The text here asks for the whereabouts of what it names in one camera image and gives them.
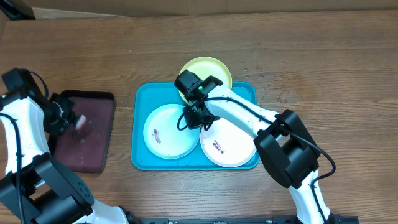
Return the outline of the pink and green sponge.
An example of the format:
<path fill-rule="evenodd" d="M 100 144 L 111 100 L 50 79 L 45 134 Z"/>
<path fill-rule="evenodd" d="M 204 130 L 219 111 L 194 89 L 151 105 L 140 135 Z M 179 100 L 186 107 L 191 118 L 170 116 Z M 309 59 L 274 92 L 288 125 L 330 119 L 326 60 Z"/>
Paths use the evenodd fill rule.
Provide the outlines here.
<path fill-rule="evenodd" d="M 75 130 L 81 130 L 85 126 L 85 123 L 87 122 L 87 118 L 84 115 L 78 115 L 74 121 L 73 127 Z"/>

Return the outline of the light blue plate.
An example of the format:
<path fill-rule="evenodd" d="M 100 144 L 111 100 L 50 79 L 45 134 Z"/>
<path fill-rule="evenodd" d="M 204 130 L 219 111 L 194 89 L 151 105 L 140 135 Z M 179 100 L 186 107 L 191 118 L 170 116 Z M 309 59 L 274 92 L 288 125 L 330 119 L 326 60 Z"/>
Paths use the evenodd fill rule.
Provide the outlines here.
<path fill-rule="evenodd" d="M 144 123 L 143 137 L 146 146 L 157 157 L 179 159 L 189 154 L 199 142 L 200 130 L 179 127 L 186 125 L 180 118 L 184 106 L 166 104 L 156 108 Z"/>

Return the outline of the yellow-green plate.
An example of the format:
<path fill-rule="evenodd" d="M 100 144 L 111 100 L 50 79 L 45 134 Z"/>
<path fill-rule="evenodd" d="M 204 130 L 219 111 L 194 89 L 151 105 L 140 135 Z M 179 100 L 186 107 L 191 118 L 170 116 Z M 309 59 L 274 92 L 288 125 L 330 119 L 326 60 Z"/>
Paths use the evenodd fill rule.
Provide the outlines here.
<path fill-rule="evenodd" d="M 197 57 L 187 62 L 181 69 L 179 75 L 185 70 L 194 73 L 199 79 L 205 81 L 209 76 L 215 77 L 223 82 L 223 85 L 232 89 L 232 76 L 227 66 L 213 57 Z"/>

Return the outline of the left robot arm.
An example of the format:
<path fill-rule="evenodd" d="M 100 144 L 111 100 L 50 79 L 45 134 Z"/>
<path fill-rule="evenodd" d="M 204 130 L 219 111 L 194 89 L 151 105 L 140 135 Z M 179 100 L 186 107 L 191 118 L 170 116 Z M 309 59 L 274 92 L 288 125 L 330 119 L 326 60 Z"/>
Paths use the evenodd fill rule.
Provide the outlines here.
<path fill-rule="evenodd" d="M 1 203 L 21 223 L 140 223 L 130 211 L 94 199 L 84 181 L 51 154 L 45 135 L 80 129 L 85 117 L 72 110 L 68 98 L 41 90 L 37 76 L 24 68 L 1 76 L 7 88 L 1 122 L 8 155 Z"/>

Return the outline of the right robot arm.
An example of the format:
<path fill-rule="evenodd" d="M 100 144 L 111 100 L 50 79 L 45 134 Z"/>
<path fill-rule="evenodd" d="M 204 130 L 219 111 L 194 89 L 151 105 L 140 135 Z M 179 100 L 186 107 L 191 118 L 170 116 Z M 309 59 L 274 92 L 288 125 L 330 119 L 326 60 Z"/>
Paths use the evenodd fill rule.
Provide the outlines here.
<path fill-rule="evenodd" d="M 318 174 L 318 158 L 331 157 L 320 149 L 299 116 L 291 110 L 269 111 L 241 98 L 214 76 L 200 79 L 188 70 L 174 82 L 189 105 L 180 120 L 186 128 L 207 131 L 218 119 L 226 119 L 253 138 L 268 174 L 287 188 L 301 223 L 330 223 L 333 217 L 323 201 L 318 181 L 333 175 Z"/>

